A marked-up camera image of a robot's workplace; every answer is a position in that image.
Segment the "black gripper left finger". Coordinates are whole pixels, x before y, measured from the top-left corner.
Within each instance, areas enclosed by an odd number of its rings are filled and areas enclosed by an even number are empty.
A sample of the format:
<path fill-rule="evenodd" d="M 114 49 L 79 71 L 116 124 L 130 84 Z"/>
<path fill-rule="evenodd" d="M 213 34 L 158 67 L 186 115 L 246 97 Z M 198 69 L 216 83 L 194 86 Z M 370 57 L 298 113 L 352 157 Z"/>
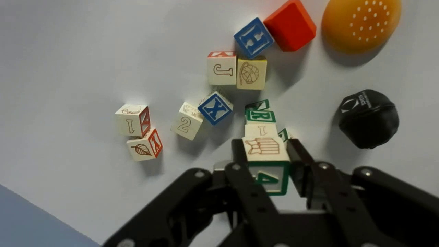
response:
<path fill-rule="evenodd" d="M 102 247 L 190 247 L 216 213 L 227 212 L 231 233 L 219 247 L 275 247 L 274 201 L 245 163 L 223 171 L 186 169 L 116 230 Z"/>

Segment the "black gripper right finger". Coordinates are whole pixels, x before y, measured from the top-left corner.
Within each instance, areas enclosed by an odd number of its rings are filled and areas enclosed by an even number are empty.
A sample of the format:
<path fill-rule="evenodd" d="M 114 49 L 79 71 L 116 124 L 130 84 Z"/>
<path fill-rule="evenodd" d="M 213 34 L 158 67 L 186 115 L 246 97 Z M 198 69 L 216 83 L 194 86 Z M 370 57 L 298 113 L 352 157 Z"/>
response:
<path fill-rule="evenodd" d="M 439 197 L 381 168 L 350 174 L 287 141 L 291 178 L 308 207 L 324 209 L 342 247 L 439 247 Z"/>

